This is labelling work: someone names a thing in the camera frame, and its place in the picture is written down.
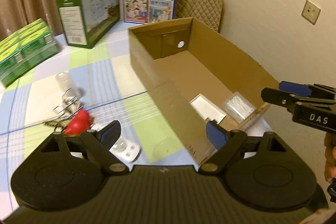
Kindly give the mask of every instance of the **finger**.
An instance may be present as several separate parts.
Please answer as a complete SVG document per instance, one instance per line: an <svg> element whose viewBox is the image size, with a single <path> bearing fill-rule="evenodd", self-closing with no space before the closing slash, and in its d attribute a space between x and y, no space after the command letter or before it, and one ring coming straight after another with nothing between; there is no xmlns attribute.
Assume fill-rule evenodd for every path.
<svg viewBox="0 0 336 224"><path fill-rule="evenodd" d="M332 146L333 140L331 133L326 133L324 137L324 146Z"/></svg>
<svg viewBox="0 0 336 224"><path fill-rule="evenodd" d="M330 182L336 176L336 166L328 162L325 163L324 178Z"/></svg>
<svg viewBox="0 0 336 224"><path fill-rule="evenodd" d="M327 147L325 149L325 152L324 152L324 156L327 160L327 162L329 162L330 164L332 165L336 165L336 160L335 160L335 156L334 156L334 151L336 153L336 148L332 148L332 147Z"/></svg>

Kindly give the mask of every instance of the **chair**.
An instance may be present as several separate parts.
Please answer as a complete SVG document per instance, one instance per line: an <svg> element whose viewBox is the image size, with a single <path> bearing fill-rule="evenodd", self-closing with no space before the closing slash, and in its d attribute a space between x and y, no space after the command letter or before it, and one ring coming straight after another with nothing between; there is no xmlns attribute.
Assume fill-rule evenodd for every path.
<svg viewBox="0 0 336 224"><path fill-rule="evenodd" d="M175 18L195 17L218 31L223 0L177 0Z"/></svg>

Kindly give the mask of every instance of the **red heart-shaped object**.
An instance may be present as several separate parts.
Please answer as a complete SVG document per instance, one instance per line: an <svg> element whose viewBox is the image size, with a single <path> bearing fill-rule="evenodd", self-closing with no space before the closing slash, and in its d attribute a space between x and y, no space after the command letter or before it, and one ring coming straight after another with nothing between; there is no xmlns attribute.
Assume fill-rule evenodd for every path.
<svg viewBox="0 0 336 224"><path fill-rule="evenodd" d="M90 125L90 114L86 110L80 109L64 130L64 134L78 136L82 132L90 129Z"/></svg>

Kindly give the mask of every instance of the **human hand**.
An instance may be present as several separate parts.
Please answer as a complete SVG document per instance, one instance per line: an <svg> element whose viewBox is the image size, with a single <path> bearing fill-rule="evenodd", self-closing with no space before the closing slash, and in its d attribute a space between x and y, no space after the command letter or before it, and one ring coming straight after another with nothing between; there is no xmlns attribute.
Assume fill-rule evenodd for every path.
<svg viewBox="0 0 336 224"><path fill-rule="evenodd" d="M324 138L325 146L325 180L330 182L336 177L336 146L333 147L332 134L326 133Z"/></svg>

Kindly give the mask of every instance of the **wall socket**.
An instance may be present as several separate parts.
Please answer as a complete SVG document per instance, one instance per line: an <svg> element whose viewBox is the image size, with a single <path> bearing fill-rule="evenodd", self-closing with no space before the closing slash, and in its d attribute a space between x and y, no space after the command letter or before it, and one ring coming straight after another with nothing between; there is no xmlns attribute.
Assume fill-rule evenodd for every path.
<svg viewBox="0 0 336 224"><path fill-rule="evenodd" d="M302 11L302 16L315 25L320 12L321 9L319 7L307 0Z"/></svg>

